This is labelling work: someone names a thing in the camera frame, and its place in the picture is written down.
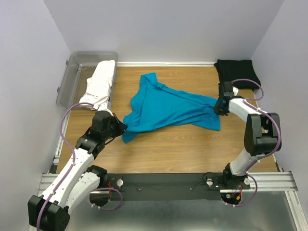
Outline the blue t shirt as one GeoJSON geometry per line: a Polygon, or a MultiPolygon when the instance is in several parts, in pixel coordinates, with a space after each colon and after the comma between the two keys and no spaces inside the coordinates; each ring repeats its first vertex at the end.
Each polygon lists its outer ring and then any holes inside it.
{"type": "Polygon", "coordinates": [[[130,101],[132,111],[123,120],[127,129],[122,140],[128,143],[143,132],[186,124],[219,131],[216,102],[212,97],[169,88],[158,82],[155,73],[141,75],[140,88],[130,101]]]}

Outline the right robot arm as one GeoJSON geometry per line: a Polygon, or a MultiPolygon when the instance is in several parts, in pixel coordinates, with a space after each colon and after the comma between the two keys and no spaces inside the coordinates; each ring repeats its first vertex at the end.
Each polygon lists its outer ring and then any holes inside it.
{"type": "Polygon", "coordinates": [[[244,149],[226,165],[221,177],[222,185],[231,189],[244,181],[258,161],[281,149],[280,118],[277,113],[267,113],[237,96],[219,97],[214,111],[221,116],[233,113],[246,123],[244,149]]]}

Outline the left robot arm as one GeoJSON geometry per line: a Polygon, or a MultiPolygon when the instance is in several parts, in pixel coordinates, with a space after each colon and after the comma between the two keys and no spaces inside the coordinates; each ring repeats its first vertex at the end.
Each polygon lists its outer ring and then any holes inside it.
{"type": "Polygon", "coordinates": [[[91,126],[72,149],[72,156],[51,185],[28,201],[29,224],[38,231],[63,231],[70,220],[72,210],[94,190],[122,193],[111,186],[107,171],[93,166],[92,162],[106,144],[122,135],[127,126],[109,110],[97,111],[91,126]]]}

